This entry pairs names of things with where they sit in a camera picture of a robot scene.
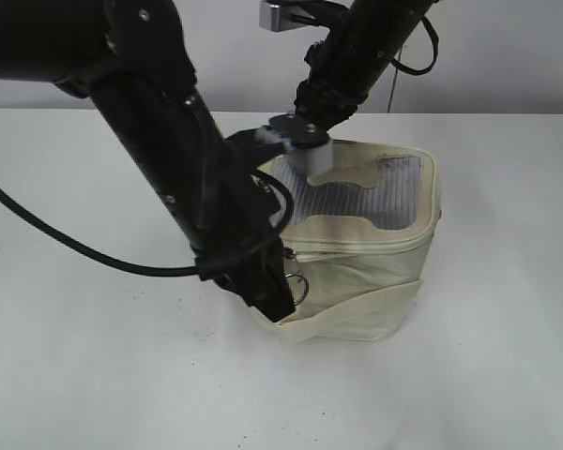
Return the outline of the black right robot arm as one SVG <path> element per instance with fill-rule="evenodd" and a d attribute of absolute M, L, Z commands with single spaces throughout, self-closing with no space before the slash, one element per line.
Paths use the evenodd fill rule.
<path fill-rule="evenodd" d="M 259 24 L 267 31 L 306 26 L 328 30 L 327 37 L 307 51 L 310 71 L 297 87 L 294 112 L 269 122 L 297 171 L 314 176 L 332 169 L 329 130 L 358 110 L 388 66 L 411 76 L 431 71 L 402 64 L 398 52 L 418 25 L 424 26 L 433 48 L 438 48 L 439 37 L 426 16 L 432 5 L 430 1 L 355 1 L 348 7 L 332 1 L 261 2 Z"/>

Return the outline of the right gripper finger foam pad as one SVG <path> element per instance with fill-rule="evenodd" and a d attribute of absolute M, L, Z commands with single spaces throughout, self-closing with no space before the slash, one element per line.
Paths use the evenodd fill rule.
<path fill-rule="evenodd" d="M 293 147 L 288 152 L 289 164 L 299 173 L 310 177 L 333 169 L 333 143 L 310 148 Z"/>

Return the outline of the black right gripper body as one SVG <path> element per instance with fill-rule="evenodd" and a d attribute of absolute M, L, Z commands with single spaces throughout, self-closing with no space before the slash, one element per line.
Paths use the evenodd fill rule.
<path fill-rule="evenodd" d="M 273 133 L 296 148 L 315 148 L 329 143 L 324 129 L 295 114 L 271 117 L 268 125 Z"/>

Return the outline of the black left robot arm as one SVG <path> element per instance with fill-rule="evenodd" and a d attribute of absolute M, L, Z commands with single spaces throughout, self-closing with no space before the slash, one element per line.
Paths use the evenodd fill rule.
<path fill-rule="evenodd" d="M 253 130 L 222 136 L 197 89 L 171 1 L 0 1 L 0 80 L 49 83 L 99 110 L 195 260 L 154 267 L 105 255 L 58 231 L 0 188 L 0 203 L 52 239 L 113 269 L 197 277 L 278 322 L 296 305 L 283 229 L 294 203 L 262 166 L 283 152 Z"/>

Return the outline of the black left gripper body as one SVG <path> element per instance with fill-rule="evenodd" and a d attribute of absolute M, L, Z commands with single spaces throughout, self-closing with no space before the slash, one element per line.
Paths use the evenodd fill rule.
<path fill-rule="evenodd" d="M 201 280 L 213 280 L 272 323 L 295 312 L 284 272 L 284 246 L 278 235 L 250 254 L 232 247 L 198 253 L 195 265 Z"/>

